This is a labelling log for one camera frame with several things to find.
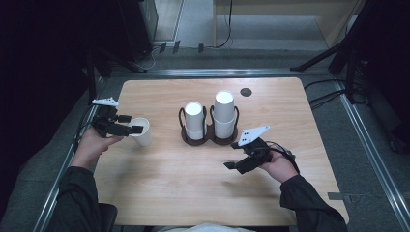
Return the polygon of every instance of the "wooden tabletop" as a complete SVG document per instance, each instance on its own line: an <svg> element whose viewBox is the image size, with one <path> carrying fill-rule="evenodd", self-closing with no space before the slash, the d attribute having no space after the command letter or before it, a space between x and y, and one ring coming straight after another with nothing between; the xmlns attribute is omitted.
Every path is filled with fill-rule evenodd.
<svg viewBox="0 0 410 232"><path fill-rule="evenodd" d="M243 88L251 96L241 95ZM95 178L100 202L115 205L121 225L231 226L294 225L292 211L279 205L280 183L260 168L241 175L223 163L245 157L242 150L212 140L190 146L181 137L178 112L188 102L209 108L219 90L229 90L239 108L239 133L270 125L261 138L291 150L303 175L348 221L302 83L296 77L130 80L118 114L145 117L153 141L139 147L131 137L102 154Z"/></svg>

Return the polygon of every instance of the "white bracket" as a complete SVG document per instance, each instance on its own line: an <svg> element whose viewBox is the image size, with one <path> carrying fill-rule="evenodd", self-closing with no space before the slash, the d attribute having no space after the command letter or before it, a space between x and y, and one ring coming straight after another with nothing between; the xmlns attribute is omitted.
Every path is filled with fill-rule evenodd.
<svg viewBox="0 0 410 232"><path fill-rule="evenodd" d="M101 99L101 100L93 100L93 104L102 104L102 105L110 105L110 106L118 106L118 102L115 101L112 97L109 99Z"/></svg>
<svg viewBox="0 0 410 232"><path fill-rule="evenodd" d="M267 126L260 127L260 128L242 130L242 135L238 141L238 145L244 146L244 145L247 145L253 142L256 138L260 137L260 135L268 131L270 128L271 126L267 125Z"/></svg>

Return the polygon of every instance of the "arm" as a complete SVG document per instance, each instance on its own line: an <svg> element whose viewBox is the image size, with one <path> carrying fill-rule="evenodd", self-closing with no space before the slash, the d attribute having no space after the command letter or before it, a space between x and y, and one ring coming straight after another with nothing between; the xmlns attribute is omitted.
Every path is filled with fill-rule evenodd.
<svg viewBox="0 0 410 232"><path fill-rule="evenodd" d="M341 214L326 204L289 160L272 152L272 161L260 167L282 183L280 206L296 213L299 231L347 231Z"/></svg>
<svg viewBox="0 0 410 232"><path fill-rule="evenodd" d="M96 182L88 168L121 139L101 138L94 128L83 134L71 166L60 180L57 205L46 231L100 231Z"/></svg>

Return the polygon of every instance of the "wooden table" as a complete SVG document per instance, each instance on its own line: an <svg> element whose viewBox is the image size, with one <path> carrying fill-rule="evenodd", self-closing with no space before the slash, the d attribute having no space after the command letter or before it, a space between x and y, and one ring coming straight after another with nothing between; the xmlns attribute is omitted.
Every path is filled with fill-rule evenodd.
<svg viewBox="0 0 410 232"><path fill-rule="evenodd" d="M250 97L240 91L250 88ZM230 90L240 111L238 130L270 125L261 137L290 149L301 174L348 221L322 139L300 79L226 78L130 80L124 84L118 114L150 120L153 142L139 147L126 137L112 145L97 165L101 202L117 206L117 224L294 225L292 211L279 205L280 183L260 168L241 175L223 163L245 157L242 150L213 141L194 147L181 138L178 111L197 101L208 110L218 90Z"/></svg>
<svg viewBox="0 0 410 232"><path fill-rule="evenodd" d="M328 47L344 36L353 15L365 0L235 0L232 15L313 15ZM214 0L214 45L217 45L217 16L229 15L230 1Z"/></svg>

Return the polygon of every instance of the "black sleeve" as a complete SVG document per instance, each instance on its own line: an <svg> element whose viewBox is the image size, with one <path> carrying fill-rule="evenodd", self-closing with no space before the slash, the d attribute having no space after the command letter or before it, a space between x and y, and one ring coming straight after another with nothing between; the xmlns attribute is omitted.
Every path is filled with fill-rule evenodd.
<svg viewBox="0 0 410 232"><path fill-rule="evenodd" d="M69 167L61 178L57 205L46 231L100 231L100 211L93 173Z"/></svg>
<svg viewBox="0 0 410 232"><path fill-rule="evenodd" d="M347 231L341 214L326 204L314 187L301 175L282 183L280 206L296 212L300 232Z"/></svg>

